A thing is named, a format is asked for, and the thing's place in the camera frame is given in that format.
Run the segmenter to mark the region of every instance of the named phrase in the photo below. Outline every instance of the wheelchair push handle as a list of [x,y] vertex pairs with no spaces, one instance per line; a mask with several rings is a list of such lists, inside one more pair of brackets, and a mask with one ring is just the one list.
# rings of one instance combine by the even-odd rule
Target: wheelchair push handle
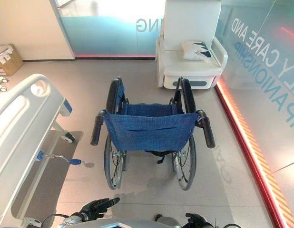
[[203,128],[205,142],[208,148],[214,148],[216,146],[212,129],[210,127],[209,118],[203,110],[197,111],[201,119],[196,122],[196,126]]
[[90,142],[90,144],[93,146],[98,145],[100,129],[104,123],[104,115],[105,114],[106,114],[106,112],[104,110],[102,110],[95,117],[94,128],[93,128],[93,133],[92,133],[91,142]]

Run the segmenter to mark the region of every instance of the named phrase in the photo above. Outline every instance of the white pillow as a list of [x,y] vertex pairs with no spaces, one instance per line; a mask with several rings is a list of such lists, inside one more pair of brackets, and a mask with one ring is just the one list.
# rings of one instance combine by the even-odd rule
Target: white pillow
[[204,42],[184,41],[182,42],[183,58],[187,60],[209,60],[210,52]]

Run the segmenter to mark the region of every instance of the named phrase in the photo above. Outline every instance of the black glove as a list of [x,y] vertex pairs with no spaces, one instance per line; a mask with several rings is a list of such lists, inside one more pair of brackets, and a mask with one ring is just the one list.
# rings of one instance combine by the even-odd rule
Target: black glove
[[83,206],[79,213],[84,215],[83,222],[96,220],[98,218],[104,217],[104,215],[101,213],[106,213],[107,208],[112,207],[118,202],[118,197],[114,199],[105,198],[94,200]]
[[185,224],[182,228],[202,228],[204,226],[213,227],[212,224],[208,223],[205,218],[198,214],[186,213],[186,217],[189,217],[188,223]]

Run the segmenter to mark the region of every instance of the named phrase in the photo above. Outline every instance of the blue crank knob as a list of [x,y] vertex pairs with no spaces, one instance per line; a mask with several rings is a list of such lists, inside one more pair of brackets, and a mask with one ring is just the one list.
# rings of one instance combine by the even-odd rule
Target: blue crank knob
[[81,164],[81,160],[80,159],[71,159],[69,161],[70,165],[80,165]]

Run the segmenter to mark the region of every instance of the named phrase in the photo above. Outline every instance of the bed caster wheel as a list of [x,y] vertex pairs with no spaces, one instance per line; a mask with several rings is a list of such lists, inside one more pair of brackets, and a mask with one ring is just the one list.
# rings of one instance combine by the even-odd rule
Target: bed caster wheel
[[3,82],[3,83],[7,83],[8,81],[9,81],[9,80],[8,80],[7,78],[5,78],[5,77],[2,79],[2,82]]
[[73,143],[75,141],[74,136],[70,132],[67,132],[64,136],[62,136],[62,138],[68,143]]
[[1,87],[1,89],[0,89],[1,92],[6,92],[7,90],[8,89],[5,86]]

